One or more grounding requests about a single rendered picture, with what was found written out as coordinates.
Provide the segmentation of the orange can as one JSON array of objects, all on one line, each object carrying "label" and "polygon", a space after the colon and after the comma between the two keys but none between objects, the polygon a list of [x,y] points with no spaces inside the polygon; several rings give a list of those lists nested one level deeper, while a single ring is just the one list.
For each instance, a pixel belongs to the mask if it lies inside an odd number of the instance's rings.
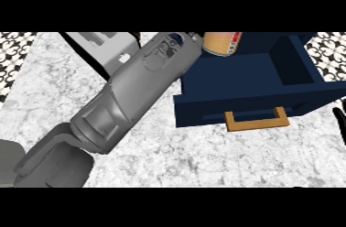
[{"label": "orange can", "polygon": [[241,32],[205,32],[202,48],[216,56],[229,56],[238,48]]}]

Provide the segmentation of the navy blue drawer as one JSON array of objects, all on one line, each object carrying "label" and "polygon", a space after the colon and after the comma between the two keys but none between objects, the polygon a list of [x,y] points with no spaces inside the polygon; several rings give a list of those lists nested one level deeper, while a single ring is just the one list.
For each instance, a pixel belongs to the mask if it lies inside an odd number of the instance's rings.
[{"label": "navy blue drawer", "polygon": [[180,94],[214,88],[297,85],[327,82],[306,53],[310,32],[245,32],[235,53],[219,57],[202,53],[180,77]]},{"label": "navy blue drawer", "polygon": [[234,112],[235,121],[269,119],[273,109],[282,107],[288,117],[302,116],[346,96],[346,81],[297,85],[226,87],[222,92],[204,92],[174,97],[176,126],[222,124],[225,112]]}]

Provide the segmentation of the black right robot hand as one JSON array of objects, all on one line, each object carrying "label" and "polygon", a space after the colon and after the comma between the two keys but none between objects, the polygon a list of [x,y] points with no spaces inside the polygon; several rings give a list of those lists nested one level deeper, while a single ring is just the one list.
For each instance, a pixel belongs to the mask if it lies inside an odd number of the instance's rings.
[{"label": "black right robot hand", "polygon": [[339,130],[343,140],[346,140],[346,115],[337,107],[333,108],[333,114],[339,120]]}]

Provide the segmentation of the navy blue drawer front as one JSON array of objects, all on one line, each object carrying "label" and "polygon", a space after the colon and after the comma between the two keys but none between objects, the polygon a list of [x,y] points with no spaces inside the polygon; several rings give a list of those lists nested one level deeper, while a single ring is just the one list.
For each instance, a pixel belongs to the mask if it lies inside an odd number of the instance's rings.
[{"label": "navy blue drawer front", "polygon": [[176,126],[222,124],[225,112],[234,112],[235,121],[269,119],[273,109],[282,107],[288,117],[302,116],[346,96],[346,81],[297,85],[226,87],[222,92],[204,92],[174,97]]}]

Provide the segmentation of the grey appliance with black edge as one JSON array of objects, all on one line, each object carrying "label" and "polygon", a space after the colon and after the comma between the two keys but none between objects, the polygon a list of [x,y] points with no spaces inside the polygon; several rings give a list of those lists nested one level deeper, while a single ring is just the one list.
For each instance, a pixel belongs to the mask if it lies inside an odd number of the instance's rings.
[{"label": "grey appliance with black edge", "polygon": [[106,81],[140,49],[139,32],[61,32],[59,35]]}]

